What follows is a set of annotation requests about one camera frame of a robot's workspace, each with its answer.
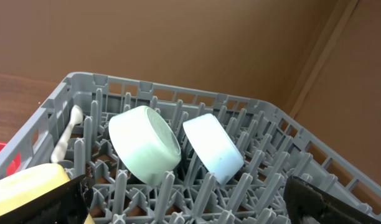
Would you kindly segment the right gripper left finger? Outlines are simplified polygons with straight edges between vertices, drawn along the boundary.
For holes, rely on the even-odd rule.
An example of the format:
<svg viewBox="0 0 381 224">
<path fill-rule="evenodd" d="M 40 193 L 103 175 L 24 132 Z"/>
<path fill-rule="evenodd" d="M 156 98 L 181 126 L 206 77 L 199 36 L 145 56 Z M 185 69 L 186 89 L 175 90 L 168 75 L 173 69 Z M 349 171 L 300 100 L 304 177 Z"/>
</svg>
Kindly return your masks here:
<svg viewBox="0 0 381 224">
<path fill-rule="evenodd" d="M 84 224 L 93 200 L 93 181 L 80 175 L 0 216 L 2 223 Z"/>
</svg>

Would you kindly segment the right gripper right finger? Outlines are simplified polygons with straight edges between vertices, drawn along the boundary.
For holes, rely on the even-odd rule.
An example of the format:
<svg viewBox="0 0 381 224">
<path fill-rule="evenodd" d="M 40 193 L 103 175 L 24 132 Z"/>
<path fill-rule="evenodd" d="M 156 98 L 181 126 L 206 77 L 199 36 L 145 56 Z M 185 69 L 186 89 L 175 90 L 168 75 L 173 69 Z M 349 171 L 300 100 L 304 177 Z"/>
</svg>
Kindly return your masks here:
<svg viewBox="0 0 381 224">
<path fill-rule="evenodd" d="M 286 181 L 283 199 L 292 224 L 302 223 L 306 218 L 313 218 L 324 224 L 381 223 L 293 175 Z"/>
</svg>

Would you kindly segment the yellow plastic cup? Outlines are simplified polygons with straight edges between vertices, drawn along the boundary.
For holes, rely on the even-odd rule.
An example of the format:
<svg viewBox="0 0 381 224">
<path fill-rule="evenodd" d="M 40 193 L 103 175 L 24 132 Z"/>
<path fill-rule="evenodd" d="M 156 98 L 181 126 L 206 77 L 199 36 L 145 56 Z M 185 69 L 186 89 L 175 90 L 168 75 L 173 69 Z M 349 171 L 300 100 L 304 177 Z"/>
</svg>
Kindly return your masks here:
<svg viewBox="0 0 381 224">
<path fill-rule="evenodd" d="M 0 216 L 72 180 L 58 164 L 41 164 L 0 180 Z M 93 223 L 89 214 L 85 223 Z"/>
</svg>

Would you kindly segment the white plastic spoon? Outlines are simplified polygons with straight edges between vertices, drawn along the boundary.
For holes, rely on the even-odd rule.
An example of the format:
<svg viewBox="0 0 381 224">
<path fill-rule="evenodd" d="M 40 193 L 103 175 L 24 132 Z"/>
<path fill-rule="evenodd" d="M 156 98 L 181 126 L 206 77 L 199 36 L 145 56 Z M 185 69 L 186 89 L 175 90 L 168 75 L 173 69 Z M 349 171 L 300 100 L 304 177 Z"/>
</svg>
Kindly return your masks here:
<svg viewBox="0 0 381 224">
<path fill-rule="evenodd" d="M 83 121 L 83 111 L 78 105 L 74 105 L 70 112 L 70 120 L 62 133 L 57 145 L 51 154 L 50 161 L 58 163 L 65 157 L 68 148 L 68 140 L 72 135 L 73 128 Z"/>
</svg>

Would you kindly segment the green bowl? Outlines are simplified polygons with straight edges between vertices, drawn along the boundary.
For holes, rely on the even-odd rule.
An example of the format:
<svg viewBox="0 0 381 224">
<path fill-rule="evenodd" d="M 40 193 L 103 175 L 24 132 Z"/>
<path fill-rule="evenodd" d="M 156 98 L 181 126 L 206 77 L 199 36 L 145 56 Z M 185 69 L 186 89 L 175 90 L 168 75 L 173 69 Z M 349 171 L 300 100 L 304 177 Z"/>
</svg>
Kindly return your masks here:
<svg viewBox="0 0 381 224">
<path fill-rule="evenodd" d="M 125 167 L 150 186 L 181 161 L 181 149 L 170 126 L 154 109 L 138 106 L 110 119 L 112 145 Z"/>
</svg>

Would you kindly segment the blue bowl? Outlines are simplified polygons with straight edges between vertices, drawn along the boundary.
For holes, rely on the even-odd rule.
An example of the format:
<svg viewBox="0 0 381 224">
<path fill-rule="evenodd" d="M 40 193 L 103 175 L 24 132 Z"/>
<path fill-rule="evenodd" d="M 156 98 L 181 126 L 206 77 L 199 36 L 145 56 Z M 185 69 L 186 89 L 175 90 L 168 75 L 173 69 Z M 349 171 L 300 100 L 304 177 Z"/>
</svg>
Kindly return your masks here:
<svg viewBox="0 0 381 224">
<path fill-rule="evenodd" d="M 207 113 L 188 120 L 183 128 L 197 156 L 220 185 L 243 167 L 242 155 L 214 115 Z"/>
</svg>

